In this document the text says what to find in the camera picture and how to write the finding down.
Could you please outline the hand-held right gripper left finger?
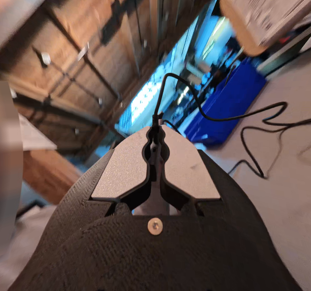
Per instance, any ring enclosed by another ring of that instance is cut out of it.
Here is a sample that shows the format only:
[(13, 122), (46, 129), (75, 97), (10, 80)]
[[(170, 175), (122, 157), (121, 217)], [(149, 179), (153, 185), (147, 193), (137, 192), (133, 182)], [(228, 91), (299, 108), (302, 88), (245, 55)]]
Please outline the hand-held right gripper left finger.
[(91, 200), (145, 202), (148, 199), (151, 192), (150, 130), (144, 127), (116, 146)]

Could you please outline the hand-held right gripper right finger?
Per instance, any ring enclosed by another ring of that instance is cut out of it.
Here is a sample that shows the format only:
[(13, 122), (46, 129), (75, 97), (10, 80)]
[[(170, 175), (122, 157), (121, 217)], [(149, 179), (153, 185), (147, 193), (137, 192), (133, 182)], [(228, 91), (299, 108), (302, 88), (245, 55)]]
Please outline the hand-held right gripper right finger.
[(169, 149), (164, 163), (168, 184), (196, 201), (219, 200), (220, 194), (196, 147), (168, 126), (161, 128)]

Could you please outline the blue plastic bin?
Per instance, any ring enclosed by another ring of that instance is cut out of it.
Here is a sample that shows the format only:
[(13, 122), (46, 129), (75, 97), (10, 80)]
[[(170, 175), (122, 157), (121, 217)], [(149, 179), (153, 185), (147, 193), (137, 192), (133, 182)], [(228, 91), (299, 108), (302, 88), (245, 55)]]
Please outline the blue plastic bin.
[[(215, 92), (202, 105), (203, 112), (211, 118), (230, 118), (246, 113), (266, 84), (266, 79), (251, 63), (244, 59), (229, 79), (220, 82)], [(238, 120), (214, 122), (205, 119), (200, 112), (192, 119), (185, 135), (192, 143), (206, 147), (222, 145), (238, 124)]]

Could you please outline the grey desk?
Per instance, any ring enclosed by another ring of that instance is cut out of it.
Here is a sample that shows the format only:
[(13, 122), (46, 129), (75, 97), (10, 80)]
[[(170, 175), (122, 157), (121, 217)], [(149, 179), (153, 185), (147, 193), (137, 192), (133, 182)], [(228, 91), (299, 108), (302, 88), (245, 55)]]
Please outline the grey desk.
[[(286, 111), (273, 122), (310, 119), (310, 76), (309, 50), (268, 77), (249, 111), (286, 101)], [(269, 178), (259, 178), (245, 164), (231, 175), (258, 210), (278, 254), (303, 290), (311, 286), (310, 128), (304, 125), (284, 132), (281, 148), (279, 133), (246, 130), (247, 146)]]

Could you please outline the wooden document stand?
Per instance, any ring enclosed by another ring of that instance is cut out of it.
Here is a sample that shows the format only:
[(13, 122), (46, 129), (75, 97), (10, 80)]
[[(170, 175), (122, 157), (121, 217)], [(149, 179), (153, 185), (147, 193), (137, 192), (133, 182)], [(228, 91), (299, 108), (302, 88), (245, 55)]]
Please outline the wooden document stand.
[(219, 0), (236, 39), (248, 56), (258, 56), (310, 13), (311, 0)]
[(57, 152), (57, 145), (23, 115), (23, 180), (47, 202), (58, 205), (82, 172)]

